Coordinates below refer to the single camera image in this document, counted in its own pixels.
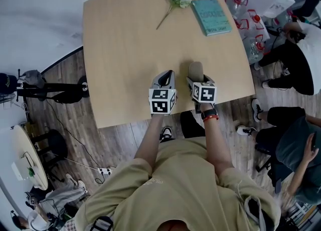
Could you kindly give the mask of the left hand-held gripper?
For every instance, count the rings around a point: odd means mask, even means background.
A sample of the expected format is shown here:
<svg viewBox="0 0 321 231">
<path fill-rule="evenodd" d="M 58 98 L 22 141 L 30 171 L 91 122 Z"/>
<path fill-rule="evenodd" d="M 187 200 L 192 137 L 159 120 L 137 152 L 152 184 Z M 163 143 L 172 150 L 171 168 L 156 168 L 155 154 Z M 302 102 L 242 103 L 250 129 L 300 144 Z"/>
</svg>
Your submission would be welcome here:
<svg viewBox="0 0 321 231">
<path fill-rule="evenodd" d="M 176 104 L 175 72 L 168 70 L 157 75 L 148 91 L 151 115 L 170 115 Z"/>
</svg>

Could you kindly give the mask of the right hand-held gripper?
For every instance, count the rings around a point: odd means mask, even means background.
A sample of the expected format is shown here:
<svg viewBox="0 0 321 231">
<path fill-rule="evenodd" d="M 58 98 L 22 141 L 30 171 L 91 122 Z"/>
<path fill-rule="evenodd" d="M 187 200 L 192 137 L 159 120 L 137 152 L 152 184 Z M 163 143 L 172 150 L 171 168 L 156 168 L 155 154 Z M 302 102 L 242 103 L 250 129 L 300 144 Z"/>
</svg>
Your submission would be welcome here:
<svg viewBox="0 0 321 231">
<path fill-rule="evenodd" d="M 186 77 L 188 88 L 192 94 L 192 100 L 195 102 L 195 112 L 201 113 L 201 104 L 211 104 L 216 101 L 217 87 L 215 82 L 203 75 L 203 82 L 193 82 L 190 77 Z"/>
</svg>

